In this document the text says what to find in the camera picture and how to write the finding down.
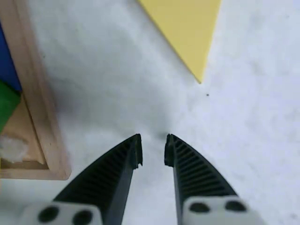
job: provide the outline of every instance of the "yellow wooden block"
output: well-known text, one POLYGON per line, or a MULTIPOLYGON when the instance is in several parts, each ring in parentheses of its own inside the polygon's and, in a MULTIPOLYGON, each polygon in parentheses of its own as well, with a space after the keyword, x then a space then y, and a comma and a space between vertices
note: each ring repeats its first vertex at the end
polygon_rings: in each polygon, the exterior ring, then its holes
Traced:
POLYGON ((139 0, 177 54, 203 80, 221 0, 139 0))

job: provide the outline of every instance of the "blue block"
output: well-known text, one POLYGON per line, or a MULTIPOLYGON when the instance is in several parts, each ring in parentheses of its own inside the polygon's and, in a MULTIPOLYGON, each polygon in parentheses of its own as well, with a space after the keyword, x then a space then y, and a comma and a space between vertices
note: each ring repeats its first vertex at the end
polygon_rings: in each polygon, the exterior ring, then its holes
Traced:
POLYGON ((8 45, 5 41, 0 23, 0 80, 17 91, 21 91, 21 85, 15 71, 8 45))

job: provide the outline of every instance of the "white fabric surface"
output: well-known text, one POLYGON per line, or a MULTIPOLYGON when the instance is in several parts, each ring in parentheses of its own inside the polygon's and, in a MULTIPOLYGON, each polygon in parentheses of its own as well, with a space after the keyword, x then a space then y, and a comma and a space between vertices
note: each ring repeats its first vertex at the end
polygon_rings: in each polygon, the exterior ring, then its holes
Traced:
MULTIPOLYGON (((300 224, 300 1, 223 0, 203 84, 134 0, 29 5, 69 181, 141 133, 144 166, 134 172, 123 224, 175 224, 173 173, 163 159, 174 133, 268 224, 300 224)), ((50 201, 69 181, 2 180, 0 199, 50 201)))

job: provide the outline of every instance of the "wooden frame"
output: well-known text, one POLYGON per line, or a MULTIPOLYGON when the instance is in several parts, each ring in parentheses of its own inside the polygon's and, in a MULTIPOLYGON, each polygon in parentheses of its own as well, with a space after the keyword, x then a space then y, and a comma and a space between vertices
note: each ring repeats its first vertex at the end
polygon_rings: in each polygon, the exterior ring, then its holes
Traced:
POLYGON ((17 71, 46 164, 1 163, 1 177, 13 179, 66 180, 71 174, 46 83, 26 0, 0 0, 0 21, 17 71))

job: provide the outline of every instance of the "green block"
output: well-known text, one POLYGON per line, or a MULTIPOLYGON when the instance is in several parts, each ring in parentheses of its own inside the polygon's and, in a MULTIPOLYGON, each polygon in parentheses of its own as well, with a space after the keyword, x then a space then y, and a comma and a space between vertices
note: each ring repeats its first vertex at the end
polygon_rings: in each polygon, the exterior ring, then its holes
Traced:
POLYGON ((0 81, 0 132, 20 103, 20 94, 0 81))

